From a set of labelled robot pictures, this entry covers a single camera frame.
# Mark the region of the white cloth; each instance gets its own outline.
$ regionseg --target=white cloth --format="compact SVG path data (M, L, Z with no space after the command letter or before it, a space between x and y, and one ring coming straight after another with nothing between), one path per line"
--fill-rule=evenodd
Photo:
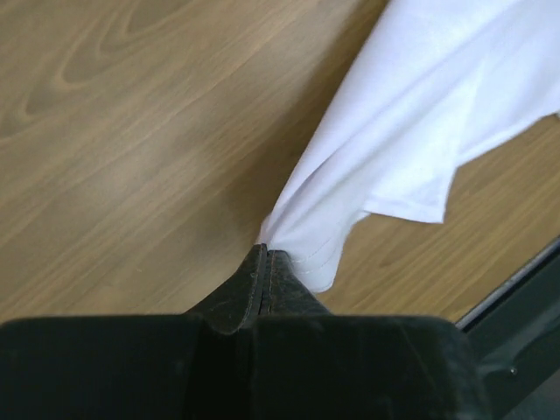
M258 241L324 291L356 221L442 222L460 165L559 109L560 0L393 0Z

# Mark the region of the white fabric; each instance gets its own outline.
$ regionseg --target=white fabric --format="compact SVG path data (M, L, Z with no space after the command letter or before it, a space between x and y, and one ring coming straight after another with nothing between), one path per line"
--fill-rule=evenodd
M559 109L560 0L393 0L258 241L324 291L356 221L443 221L458 166Z

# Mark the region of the wood grain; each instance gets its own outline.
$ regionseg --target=wood grain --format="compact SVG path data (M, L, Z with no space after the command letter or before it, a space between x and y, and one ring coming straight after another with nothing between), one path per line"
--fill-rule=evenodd
M0 0L0 319L182 312L235 269L382 0ZM560 123L447 222L355 229L336 312L455 319L560 232Z

